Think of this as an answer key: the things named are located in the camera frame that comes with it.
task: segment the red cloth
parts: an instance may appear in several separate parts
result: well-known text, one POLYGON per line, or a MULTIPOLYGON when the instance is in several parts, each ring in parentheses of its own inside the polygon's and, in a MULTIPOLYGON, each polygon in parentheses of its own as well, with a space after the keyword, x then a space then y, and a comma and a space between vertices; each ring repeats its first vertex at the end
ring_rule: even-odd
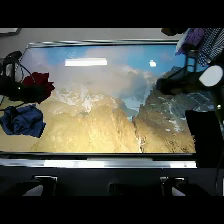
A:
POLYGON ((25 86, 43 86, 44 87, 44 89, 45 89, 44 99, 41 101, 37 101, 37 103, 40 104, 41 102, 46 100, 51 95, 51 91, 53 91, 55 89, 55 87, 53 86, 53 82, 48 82, 49 73, 33 72, 32 76, 33 76, 35 82, 31 76, 27 76, 23 80, 23 84, 25 86))

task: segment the printed landscape image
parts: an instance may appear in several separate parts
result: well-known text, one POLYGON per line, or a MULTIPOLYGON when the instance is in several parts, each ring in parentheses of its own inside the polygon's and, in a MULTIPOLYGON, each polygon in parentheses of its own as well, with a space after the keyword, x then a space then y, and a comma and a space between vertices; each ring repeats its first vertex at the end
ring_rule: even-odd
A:
MULTIPOLYGON (((214 107, 207 92, 165 96, 155 89, 159 77, 184 66, 184 56, 174 54, 175 45, 28 49, 21 63, 31 72, 49 72, 55 86, 51 97, 37 104, 46 127, 40 139, 7 136, 1 129, 0 150, 194 153, 185 110, 214 107), (75 58, 106 58, 107 65, 65 66, 75 58)), ((17 104, 5 97, 1 108, 17 104)))

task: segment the white round object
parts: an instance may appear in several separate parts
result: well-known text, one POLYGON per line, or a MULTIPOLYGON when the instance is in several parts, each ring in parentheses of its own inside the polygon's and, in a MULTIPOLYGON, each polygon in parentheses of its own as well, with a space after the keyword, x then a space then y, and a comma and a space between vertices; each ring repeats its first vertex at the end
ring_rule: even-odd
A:
POLYGON ((214 86, 216 85, 223 76, 223 70, 220 66, 214 65, 209 67, 199 78, 200 82, 204 86, 214 86))

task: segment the dark blue cloth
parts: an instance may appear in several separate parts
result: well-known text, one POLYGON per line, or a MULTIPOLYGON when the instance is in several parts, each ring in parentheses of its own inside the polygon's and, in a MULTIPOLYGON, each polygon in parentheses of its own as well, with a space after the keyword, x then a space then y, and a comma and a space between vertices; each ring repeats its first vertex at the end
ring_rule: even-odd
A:
POLYGON ((35 104, 18 109, 7 107, 0 123, 7 135, 31 135, 37 138, 40 138, 46 125, 43 113, 35 104))

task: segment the blue sky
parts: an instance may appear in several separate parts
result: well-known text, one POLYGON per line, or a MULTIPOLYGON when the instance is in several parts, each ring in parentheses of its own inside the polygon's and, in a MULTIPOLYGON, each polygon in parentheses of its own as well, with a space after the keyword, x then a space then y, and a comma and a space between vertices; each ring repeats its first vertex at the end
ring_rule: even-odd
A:
MULTIPOLYGON (((71 47, 52 47, 40 48, 47 57, 50 65, 64 63, 66 58, 82 58, 85 57, 88 50, 108 48, 108 46, 71 46, 71 47)), ((127 48, 127 54, 119 60, 112 61, 113 64, 124 64, 133 69, 151 71, 155 75, 170 71, 173 66, 183 67, 185 63, 185 55, 175 56, 176 45, 123 45, 110 46, 114 48, 114 52, 119 55, 119 49, 127 48), (150 67, 149 61, 156 62, 156 67, 150 67)), ((205 69, 198 65, 198 70, 205 69)))

